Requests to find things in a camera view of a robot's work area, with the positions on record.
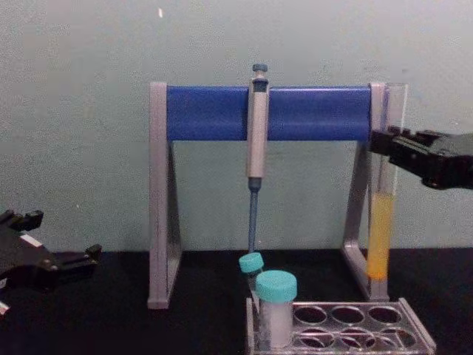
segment test tube rack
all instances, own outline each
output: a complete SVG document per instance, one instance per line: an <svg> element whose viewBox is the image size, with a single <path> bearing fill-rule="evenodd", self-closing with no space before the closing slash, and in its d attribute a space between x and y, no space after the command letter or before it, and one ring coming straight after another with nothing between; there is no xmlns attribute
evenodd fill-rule
<svg viewBox="0 0 473 355"><path fill-rule="evenodd" d="M271 87L269 141L357 141L344 242L341 246L369 301L388 301L387 279L366 276L358 238L371 176L367 150L373 114L383 104L379 84L360 87ZM180 264L174 175L175 141L245 141L248 87L173 87L153 82L149 102L150 309L168 308Z"/></svg>
<svg viewBox="0 0 473 355"><path fill-rule="evenodd" d="M270 348L246 300L248 355L433 355L436 345L407 301L295 302L292 343Z"/></svg>

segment gray stand leg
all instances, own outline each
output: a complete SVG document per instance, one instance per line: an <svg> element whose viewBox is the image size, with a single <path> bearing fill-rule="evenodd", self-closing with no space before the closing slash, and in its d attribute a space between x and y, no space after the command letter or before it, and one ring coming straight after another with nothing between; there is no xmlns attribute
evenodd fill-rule
<svg viewBox="0 0 473 355"><path fill-rule="evenodd" d="M148 308L169 307L181 248L172 148L167 140L166 83L151 83L149 97Z"/></svg>
<svg viewBox="0 0 473 355"><path fill-rule="evenodd" d="M348 200L345 222L344 242L341 252L347 261L356 281L367 300L389 301L387 281L371 280L366 274L367 261L361 253L358 237L360 234L361 213L370 179L370 153L367 146L358 143L353 165L352 184Z"/></svg>

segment teal screw cap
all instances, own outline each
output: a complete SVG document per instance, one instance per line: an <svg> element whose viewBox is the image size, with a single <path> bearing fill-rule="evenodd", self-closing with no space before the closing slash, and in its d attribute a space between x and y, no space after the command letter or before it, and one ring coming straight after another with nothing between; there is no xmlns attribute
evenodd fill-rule
<svg viewBox="0 0 473 355"><path fill-rule="evenodd" d="M261 254L257 252L243 255L239 258L238 262L239 267L245 274L260 270L260 268L262 268L264 265Z"/></svg>
<svg viewBox="0 0 473 355"><path fill-rule="evenodd" d="M256 294L266 302L290 302L297 296L297 279L286 271L262 272L256 277Z"/></svg>

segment white liquid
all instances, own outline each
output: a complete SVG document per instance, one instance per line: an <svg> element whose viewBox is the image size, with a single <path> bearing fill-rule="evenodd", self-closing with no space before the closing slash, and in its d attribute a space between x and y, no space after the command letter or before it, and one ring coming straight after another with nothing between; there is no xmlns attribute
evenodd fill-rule
<svg viewBox="0 0 473 355"><path fill-rule="evenodd" d="M271 348L289 345L293 336L293 303L260 302L259 336Z"/></svg>

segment micropipette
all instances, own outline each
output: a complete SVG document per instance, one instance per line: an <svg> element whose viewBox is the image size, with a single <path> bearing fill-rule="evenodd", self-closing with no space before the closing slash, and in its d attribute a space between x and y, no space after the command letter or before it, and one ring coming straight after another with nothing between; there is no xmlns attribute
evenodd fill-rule
<svg viewBox="0 0 473 355"><path fill-rule="evenodd" d="M254 251L256 239L256 214L258 192L261 189L265 166L265 150L268 141L269 85L265 78L266 64L254 64L254 78L248 91L248 156L246 175L250 189L250 220L248 231L248 252Z"/></svg>

